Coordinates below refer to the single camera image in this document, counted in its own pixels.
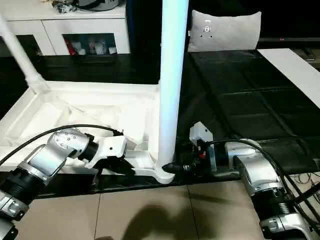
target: cable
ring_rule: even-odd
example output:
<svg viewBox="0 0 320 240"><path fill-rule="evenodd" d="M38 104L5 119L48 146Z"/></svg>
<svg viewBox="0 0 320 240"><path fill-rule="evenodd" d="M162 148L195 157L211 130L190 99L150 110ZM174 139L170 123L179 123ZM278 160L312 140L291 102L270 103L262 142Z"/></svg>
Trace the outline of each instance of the cable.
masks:
<svg viewBox="0 0 320 240"><path fill-rule="evenodd" d="M47 135L47 134L51 134L54 133L56 131L59 130L63 130L63 129L71 129L71 128L94 128L94 129L104 129L107 131L111 131L113 132L113 135L123 135L122 132L119 132L115 129L112 129L110 127L107 126L100 126L100 125L92 125L92 124L73 124L73 125L65 125L65 126L60 126L60 127L56 127L53 128L51 130L45 131L43 133L38 134L37 136L34 136L33 138L31 138L30 140L26 141L25 143L21 144L20 146L18 146L15 150L13 150L12 152L10 152L8 155L6 155L4 158L2 158L0 160L0 166L2 164L4 164L5 161L7 161L9 158L11 158L14 154L16 154L17 152L19 152L21 149L25 148L27 145L29 145L30 143L34 142L35 140Z"/></svg>
<svg viewBox="0 0 320 240"><path fill-rule="evenodd" d="M308 176L308 179L307 179L305 182L301 181L301 175L302 175L302 174L304 174L304 173L300 173L300 174L298 174L297 176L294 176L294 177L293 177L294 180L295 180L298 184L303 184L303 185L308 184L308 183L310 182L310 180L311 180L311 173L307 173L307 174L306 174L306 175Z"/></svg>
<svg viewBox="0 0 320 240"><path fill-rule="evenodd" d="M278 176L280 177L283 187L284 189L291 194L292 196L293 193L290 190L286 179L290 182L290 184L294 187L294 189L297 191L297 193L302 197L302 200L305 202L305 204L308 206L308 208L310 209L310 211L312 212L312 214L315 216L315 218L317 219L318 222L320 222L320 216L317 213L317 211L315 210L315 208L310 204L310 202L302 195L301 190L298 188L298 186L295 184L295 182L291 179L291 177L285 173L285 171L283 170L283 168L271 157L271 155L265 151L264 149L262 149L261 147L255 145L254 143L247 141L247 140L241 140L241 139L226 139L226 140L214 140L214 141L208 141L206 142L206 144L208 146L212 145L212 144L225 144L225 143L242 143L242 144L246 144L251 146L252 148L258 150L267 160L268 162L271 164L271 166L275 169L275 171L277 172ZM314 231L320 236L320 229L317 227L317 222L310 219L307 214L303 211L303 209L296 203L296 201L293 201L294 207L298 210L298 212L306 219L306 221L309 223L309 225L314 229Z"/></svg>

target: white cushion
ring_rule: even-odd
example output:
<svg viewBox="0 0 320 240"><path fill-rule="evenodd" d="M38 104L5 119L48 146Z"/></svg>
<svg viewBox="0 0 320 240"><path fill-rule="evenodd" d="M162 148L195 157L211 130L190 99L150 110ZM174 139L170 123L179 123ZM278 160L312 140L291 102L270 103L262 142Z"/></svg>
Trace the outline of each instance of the white cushion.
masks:
<svg viewBox="0 0 320 240"><path fill-rule="evenodd" d="M188 52L255 49L261 12L247 16L211 16L192 11Z"/></svg>

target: white base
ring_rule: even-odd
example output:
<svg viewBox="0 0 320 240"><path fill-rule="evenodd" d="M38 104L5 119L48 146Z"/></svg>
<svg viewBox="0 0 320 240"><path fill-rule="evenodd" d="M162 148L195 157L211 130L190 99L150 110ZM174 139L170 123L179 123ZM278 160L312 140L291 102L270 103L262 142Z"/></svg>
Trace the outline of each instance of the white base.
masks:
<svg viewBox="0 0 320 240"><path fill-rule="evenodd" d="M126 159L136 175L151 176L167 184L174 175L156 169L159 139L158 85L96 82L48 81L51 92L35 94L28 88L0 120L0 158L35 135L62 125L94 124L123 130L128 140ZM100 137L111 133L96 128L81 128ZM37 146L47 142L44 136L7 160L0 171L10 171ZM68 158L62 174L94 174L78 159ZM104 170L102 174L116 173Z"/></svg>

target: beige floor tile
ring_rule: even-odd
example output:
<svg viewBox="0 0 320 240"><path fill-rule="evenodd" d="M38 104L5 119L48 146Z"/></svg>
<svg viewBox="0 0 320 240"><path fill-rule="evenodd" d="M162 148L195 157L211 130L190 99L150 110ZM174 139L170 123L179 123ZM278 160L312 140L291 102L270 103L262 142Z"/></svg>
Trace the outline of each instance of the beige floor tile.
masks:
<svg viewBox="0 0 320 240"><path fill-rule="evenodd" d="M240 181L188 187L200 240L264 240L258 215Z"/></svg>
<svg viewBox="0 0 320 240"><path fill-rule="evenodd" d="M197 240L186 186L101 195L95 237Z"/></svg>
<svg viewBox="0 0 320 240"><path fill-rule="evenodd" d="M39 199L16 222L17 240L94 240L99 194Z"/></svg>

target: white cabinet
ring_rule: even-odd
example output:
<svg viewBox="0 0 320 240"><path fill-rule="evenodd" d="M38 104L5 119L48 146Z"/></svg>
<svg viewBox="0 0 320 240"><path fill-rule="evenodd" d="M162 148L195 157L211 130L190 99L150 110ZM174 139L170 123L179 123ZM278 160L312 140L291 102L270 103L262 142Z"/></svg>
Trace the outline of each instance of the white cabinet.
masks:
<svg viewBox="0 0 320 240"><path fill-rule="evenodd" d="M43 55L56 55L52 44L48 38L46 30L40 20L33 21L9 21L9 27L13 33L18 36L20 43L23 47L27 47L26 44L34 42L35 48L38 47Z"/></svg>
<svg viewBox="0 0 320 240"><path fill-rule="evenodd" d="M60 19L42 21L57 55L69 55L66 40L82 43L89 54L91 41L102 41L116 47L118 54L130 53L126 19Z"/></svg>
<svg viewBox="0 0 320 240"><path fill-rule="evenodd" d="M0 11L22 46L32 42L43 55L69 55L77 52L73 45L79 46L79 43L83 49L81 54L108 54L115 49L118 54L130 53L125 2L108 11L77 10L61 14L52 7L51 1L0 0ZM89 51L88 45L92 42L97 49L103 46L106 51ZM0 56L2 46L0 39Z"/></svg>

